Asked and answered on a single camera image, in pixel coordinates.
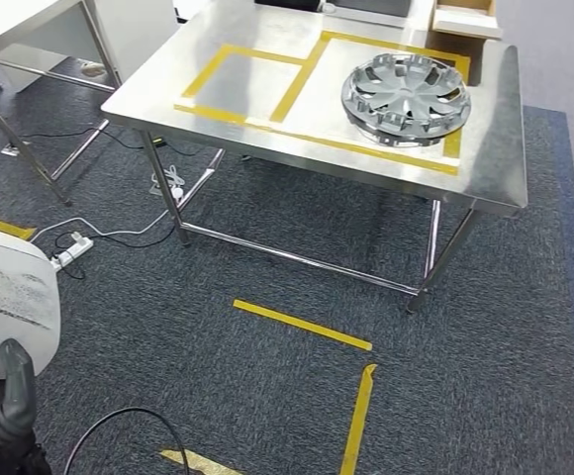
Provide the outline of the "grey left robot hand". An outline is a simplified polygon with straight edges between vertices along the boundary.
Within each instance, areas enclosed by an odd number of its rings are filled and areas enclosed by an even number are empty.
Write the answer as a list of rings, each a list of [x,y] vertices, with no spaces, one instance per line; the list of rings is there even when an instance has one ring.
[[[8,430],[27,432],[36,417],[36,377],[33,359],[19,342],[8,338],[0,345],[5,371],[1,419]]]

